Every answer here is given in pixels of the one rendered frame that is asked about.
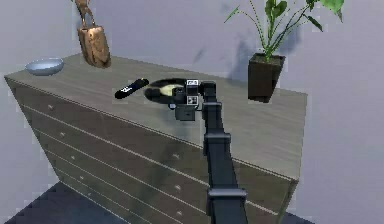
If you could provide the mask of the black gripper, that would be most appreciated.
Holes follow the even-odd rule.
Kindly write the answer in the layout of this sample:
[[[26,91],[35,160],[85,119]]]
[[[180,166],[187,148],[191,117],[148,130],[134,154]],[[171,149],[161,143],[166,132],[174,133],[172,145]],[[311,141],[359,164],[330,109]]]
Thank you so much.
[[[188,96],[183,87],[176,87],[172,90],[172,102],[168,107],[175,111],[176,120],[194,121],[197,97]]]

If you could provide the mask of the black phonograph record yellow label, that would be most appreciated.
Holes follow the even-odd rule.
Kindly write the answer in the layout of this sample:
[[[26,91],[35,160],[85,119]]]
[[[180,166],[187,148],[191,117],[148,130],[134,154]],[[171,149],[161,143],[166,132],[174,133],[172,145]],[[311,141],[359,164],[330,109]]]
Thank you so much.
[[[144,96],[159,104],[181,104],[183,100],[173,95],[173,89],[184,87],[186,80],[183,78],[167,78],[154,81],[144,90]]]

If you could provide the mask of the black remote control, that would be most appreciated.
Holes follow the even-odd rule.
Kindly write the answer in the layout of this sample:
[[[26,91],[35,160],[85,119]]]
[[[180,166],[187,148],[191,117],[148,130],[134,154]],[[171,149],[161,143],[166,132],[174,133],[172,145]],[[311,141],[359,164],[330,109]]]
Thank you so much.
[[[135,91],[147,86],[149,80],[145,78],[137,79],[133,83],[123,87],[122,89],[115,92],[116,99],[123,99],[134,93]]]

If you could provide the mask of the green house plant dark pot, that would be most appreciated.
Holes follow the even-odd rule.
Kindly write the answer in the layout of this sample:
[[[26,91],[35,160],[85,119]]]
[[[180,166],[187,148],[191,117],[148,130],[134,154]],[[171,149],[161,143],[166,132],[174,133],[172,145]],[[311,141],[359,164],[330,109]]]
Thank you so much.
[[[317,3],[334,13],[340,21],[343,21],[342,7],[345,0],[305,0],[305,5],[292,14],[280,33],[277,33],[285,15],[290,11],[287,0],[265,0],[264,13],[266,16],[266,28],[263,29],[260,17],[252,0],[248,0],[253,16],[237,6],[233,9],[225,22],[237,14],[245,15],[255,25],[258,40],[261,44],[261,52],[254,53],[248,61],[248,99],[262,103],[268,103],[274,93],[282,72],[285,56],[275,55],[284,39],[295,29],[306,23],[311,23],[320,32],[323,26],[311,15]]]

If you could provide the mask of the grey wooden chest of drawers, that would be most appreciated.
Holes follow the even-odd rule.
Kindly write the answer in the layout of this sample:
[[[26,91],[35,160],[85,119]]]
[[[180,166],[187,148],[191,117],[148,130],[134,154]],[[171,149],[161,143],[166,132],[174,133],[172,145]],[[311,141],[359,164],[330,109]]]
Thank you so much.
[[[97,69],[73,55],[54,75],[19,71],[6,82],[65,185],[128,224],[211,224],[202,113],[176,120],[167,104],[144,96],[149,84],[115,98],[141,78],[150,84],[191,73],[120,57]],[[306,95],[278,89],[264,104],[248,99],[243,82],[202,81],[216,83],[248,224],[280,224],[299,182]]]

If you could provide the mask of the pale blue bowl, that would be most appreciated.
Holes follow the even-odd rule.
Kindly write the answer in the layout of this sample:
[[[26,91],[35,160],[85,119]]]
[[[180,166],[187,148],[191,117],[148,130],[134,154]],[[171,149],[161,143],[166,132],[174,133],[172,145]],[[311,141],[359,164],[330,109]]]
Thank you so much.
[[[60,72],[64,67],[61,58],[45,58],[32,61],[25,66],[25,69],[35,76],[51,76]]]

